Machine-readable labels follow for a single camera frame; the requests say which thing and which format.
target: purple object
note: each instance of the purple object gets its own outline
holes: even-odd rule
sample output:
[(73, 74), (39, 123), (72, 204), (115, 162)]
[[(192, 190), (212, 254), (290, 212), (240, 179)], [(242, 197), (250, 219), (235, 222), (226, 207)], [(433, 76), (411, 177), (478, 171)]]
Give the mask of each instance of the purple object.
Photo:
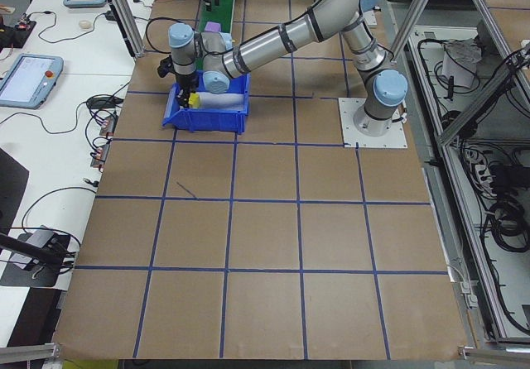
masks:
[(207, 32), (221, 32), (221, 25), (216, 22), (207, 22), (205, 26)]

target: cardboard floor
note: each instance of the cardboard floor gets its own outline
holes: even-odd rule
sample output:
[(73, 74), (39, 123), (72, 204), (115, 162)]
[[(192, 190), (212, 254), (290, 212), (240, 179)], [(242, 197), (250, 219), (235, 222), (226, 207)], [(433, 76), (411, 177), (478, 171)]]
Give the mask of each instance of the cardboard floor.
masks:
[[(153, 16), (196, 23), (199, 0)], [(311, 0), (237, 0), (237, 42)], [(168, 23), (152, 42), (167, 50)], [(383, 27), (375, 34), (386, 42)], [(423, 173), (342, 146), (365, 96), (334, 37), (252, 72), (247, 131), (162, 129), (137, 61), (55, 340), (68, 358), (433, 359), (466, 344)]]

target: white table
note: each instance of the white table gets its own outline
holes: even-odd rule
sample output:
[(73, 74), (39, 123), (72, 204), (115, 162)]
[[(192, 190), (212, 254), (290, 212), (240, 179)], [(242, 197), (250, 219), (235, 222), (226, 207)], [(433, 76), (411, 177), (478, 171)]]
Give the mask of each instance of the white table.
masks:
[[(132, 13), (137, 17), (149, 18), (150, 9), (141, 3), (128, 0)], [(68, 36), (77, 36), (83, 30), (80, 20), (92, 21), (94, 17), (108, 10), (69, 9), (63, 6), (62, 0), (33, 0), (27, 12), (53, 11), (57, 14), (57, 26), (45, 33), (49, 40)], [(0, 62), (0, 74), (5, 73), (19, 53), (60, 56), (65, 61), (62, 75), (50, 96), (37, 110), (17, 108), (0, 108), (0, 121), (9, 115), (23, 111), (40, 116), (46, 127), (52, 131), (64, 131), (75, 124), (75, 108), (95, 94), (112, 94), (126, 84), (133, 73), (134, 61), (129, 56), (123, 38), (115, 22), (101, 17), (95, 31), (78, 40), (65, 41), (59, 44), (48, 44), (37, 34), (53, 22), (53, 15), (35, 15), (36, 30), (21, 50), (14, 50), (6, 60)], [(141, 34), (146, 22), (137, 21)], [(79, 126), (70, 133), (49, 135), (41, 127), (38, 119), (18, 115), (0, 126), (0, 146), (30, 171), (26, 193), (22, 199), (13, 226), (21, 224), (22, 216), (43, 194), (68, 186), (90, 187), (83, 178), (98, 180), (98, 170), (90, 168), (89, 144), (84, 135), (84, 127), (90, 116), (85, 106), (79, 109)], [(96, 137), (99, 127), (92, 122), (89, 135)], [(39, 227), (45, 224), (71, 232), (81, 241), (86, 223), (94, 202), (94, 195), (83, 190), (61, 191), (46, 197), (38, 204), (27, 218), (28, 227)], [(13, 230), (15, 237), (20, 230)], [(70, 242), (69, 249), (78, 249), (75, 241)], [(9, 258), (9, 252), (0, 254), (0, 259)], [(0, 274), (5, 263), (0, 263)], [(70, 273), (62, 275), (56, 288), (67, 290)], [(18, 315), (21, 312), (28, 288), (0, 287), (0, 347), (6, 347)]]

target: yellow object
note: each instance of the yellow object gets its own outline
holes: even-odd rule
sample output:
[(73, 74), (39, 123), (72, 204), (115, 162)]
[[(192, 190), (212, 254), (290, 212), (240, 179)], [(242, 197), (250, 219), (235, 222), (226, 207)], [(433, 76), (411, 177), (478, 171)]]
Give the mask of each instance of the yellow object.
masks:
[(190, 93), (190, 98), (188, 99), (188, 104), (190, 108), (200, 108), (200, 96), (198, 93)]
[(63, 369), (117, 369), (119, 361), (67, 361)]

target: blue plastic bin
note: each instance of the blue plastic bin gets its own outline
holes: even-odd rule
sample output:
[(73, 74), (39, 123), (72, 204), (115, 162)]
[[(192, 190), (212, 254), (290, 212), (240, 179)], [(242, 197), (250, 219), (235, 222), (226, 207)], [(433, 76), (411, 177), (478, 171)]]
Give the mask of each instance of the blue plastic bin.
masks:
[[(199, 88), (197, 92), (205, 92), (202, 80), (202, 71), (199, 74)], [(216, 109), (216, 108), (180, 108), (176, 95), (180, 92), (179, 84), (173, 84), (167, 99), (166, 113), (162, 126), (174, 125), (178, 129), (194, 131), (222, 131), (245, 132), (245, 123), (248, 116), (248, 90), (250, 88), (250, 75), (242, 75), (230, 81), (227, 93), (240, 93), (243, 95), (243, 108), (241, 111)]]

